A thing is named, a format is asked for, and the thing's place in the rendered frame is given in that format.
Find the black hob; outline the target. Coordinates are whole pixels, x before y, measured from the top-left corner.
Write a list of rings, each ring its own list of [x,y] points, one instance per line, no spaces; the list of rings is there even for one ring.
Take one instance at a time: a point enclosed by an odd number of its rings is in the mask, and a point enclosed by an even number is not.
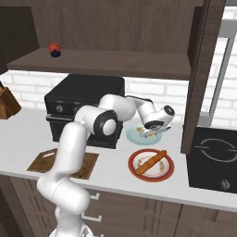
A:
[[[186,161],[190,187],[237,193],[237,131],[197,127]]]

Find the black toaster oven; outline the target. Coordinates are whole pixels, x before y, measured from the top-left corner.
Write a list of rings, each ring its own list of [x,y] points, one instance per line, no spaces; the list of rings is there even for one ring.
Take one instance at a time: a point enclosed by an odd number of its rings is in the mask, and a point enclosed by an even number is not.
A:
[[[122,77],[69,74],[45,97],[47,116],[54,142],[58,142],[65,125],[85,105],[98,106],[105,94],[125,95]]]

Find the light blue plate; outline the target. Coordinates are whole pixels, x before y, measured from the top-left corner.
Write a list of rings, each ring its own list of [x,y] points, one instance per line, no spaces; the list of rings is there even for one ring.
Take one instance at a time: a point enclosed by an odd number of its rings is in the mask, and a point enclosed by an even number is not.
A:
[[[126,130],[126,137],[130,142],[138,145],[152,145],[158,143],[161,140],[161,133],[153,133],[151,135],[148,135],[147,137],[144,137],[141,131],[141,127],[141,124],[134,124]]]

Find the grey range hood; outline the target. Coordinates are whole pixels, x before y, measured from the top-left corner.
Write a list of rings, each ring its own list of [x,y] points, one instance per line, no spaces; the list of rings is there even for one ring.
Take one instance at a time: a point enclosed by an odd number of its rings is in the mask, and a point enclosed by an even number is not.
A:
[[[200,112],[198,125],[201,127],[210,127],[214,113],[217,107],[220,90],[224,81],[224,76],[227,70],[227,66],[231,57],[231,50],[234,45],[234,39],[237,34],[237,19],[224,19],[221,21],[219,29],[219,38],[225,38],[227,40],[223,58],[221,61],[216,87],[213,93],[210,108],[207,112]]]

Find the red rimmed plate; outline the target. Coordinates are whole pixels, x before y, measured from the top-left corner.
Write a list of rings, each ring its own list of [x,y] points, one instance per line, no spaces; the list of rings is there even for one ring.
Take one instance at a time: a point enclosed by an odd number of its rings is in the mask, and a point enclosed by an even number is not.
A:
[[[142,181],[148,182],[161,182],[170,178],[174,172],[174,163],[168,155],[165,155],[145,173],[141,175],[136,174],[136,169],[157,153],[158,150],[156,149],[141,149],[134,152],[128,161],[131,174]]]

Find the brown baguette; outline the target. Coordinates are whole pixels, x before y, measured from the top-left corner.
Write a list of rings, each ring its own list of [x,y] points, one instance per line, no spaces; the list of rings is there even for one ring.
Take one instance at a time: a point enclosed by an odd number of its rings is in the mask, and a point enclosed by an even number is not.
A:
[[[144,174],[148,169],[154,166],[158,161],[160,161],[163,157],[167,155],[166,150],[162,150],[158,152],[155,156],[149,158],[146,162],[144,162],[140,167],[138,167],[135,171],[137,175]]]

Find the golden croissant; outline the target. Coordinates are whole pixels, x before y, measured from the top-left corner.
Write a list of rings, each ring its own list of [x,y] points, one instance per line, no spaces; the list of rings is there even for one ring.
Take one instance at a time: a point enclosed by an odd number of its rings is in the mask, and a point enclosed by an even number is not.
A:
[[[138,127],[137,131],[139,132],[140,136],[144,138],[155,137],[157,135],[156,131],[150,131],[145,127]]]

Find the red jam jar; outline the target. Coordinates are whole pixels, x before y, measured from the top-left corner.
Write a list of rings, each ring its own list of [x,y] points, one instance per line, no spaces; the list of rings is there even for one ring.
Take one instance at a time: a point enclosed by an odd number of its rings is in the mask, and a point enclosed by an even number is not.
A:
[[[61,56],[61,48],[59,44],[50,44],[49,46],[50,55],[52,57],[60,57]]]

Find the dark wood drawer front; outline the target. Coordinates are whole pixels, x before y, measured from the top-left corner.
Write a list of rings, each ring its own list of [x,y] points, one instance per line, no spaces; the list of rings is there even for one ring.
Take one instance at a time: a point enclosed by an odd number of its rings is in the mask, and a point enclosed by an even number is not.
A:
[[[56,228],[55,214],[51,217],[46,214],[32,212],[27,215],[27,219],[35,237],[49,237],[49,234]],[[85,224],[96,237],[141,237],[143,235],[143,221],[143,216],[122,217],[110,214],[102,216],[101,222],[84,219]]]
[[[36,181],[21,179],[21,185],[17,190],[20,203],[24,210],[38,212],[53,216],[56,206],[43,198],[36,189]],[[89,190],[90,194],[100,193],[99,200],[91,199],[85,215],[89,217],[106,216],[130,216],[140,217],[148,213],[148,201],[145,198],[123,195],[118,193],[108,193],[96,190]]]

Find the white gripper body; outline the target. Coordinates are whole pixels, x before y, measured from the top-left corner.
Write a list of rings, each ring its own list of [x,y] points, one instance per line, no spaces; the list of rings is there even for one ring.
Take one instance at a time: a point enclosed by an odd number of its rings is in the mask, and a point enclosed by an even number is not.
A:
[[[150,131],[156,131],[157,134],[167,131],[171,128],[171,125],[166,125],[164,122],[147,122],[144,127]]]

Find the dark wood wall cabinet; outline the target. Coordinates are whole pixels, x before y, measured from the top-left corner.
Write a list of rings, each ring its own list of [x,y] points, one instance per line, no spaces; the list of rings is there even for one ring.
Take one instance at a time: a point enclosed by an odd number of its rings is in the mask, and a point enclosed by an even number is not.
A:
[[[39,48],[7,66],[187,80],[193,13],[203,0],[0,0],[29,6]],[[50,55],[59,44],[60,57]]]

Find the brown wooden knife block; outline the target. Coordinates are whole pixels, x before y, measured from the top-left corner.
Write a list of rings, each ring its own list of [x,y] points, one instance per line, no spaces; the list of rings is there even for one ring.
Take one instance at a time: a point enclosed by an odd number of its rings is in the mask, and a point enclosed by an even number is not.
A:
[[[21,110],[11,91],[0,82],[0,119],[9,119]]]

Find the dark wood base cabinet door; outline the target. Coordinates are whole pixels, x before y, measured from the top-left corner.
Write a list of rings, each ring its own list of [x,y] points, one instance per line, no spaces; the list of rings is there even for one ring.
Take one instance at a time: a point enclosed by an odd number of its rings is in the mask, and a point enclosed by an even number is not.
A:
[[[152,237],[237,237],[237,213],[147,199],[143,229]]]

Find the brown wooden cutting board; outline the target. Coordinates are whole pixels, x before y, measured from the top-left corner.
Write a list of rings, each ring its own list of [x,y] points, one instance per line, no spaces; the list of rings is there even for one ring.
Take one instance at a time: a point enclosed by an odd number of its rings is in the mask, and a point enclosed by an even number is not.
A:
[[[28,167],[28,171],[45,173],[48,171],[55,162],[57,149],[51,149],[41,152]],[[94,169],[94,165],[98,158],[98,154],[86,153],[84,155],[83,163],[81,169],[71,174],[72,178],[88,180]]]

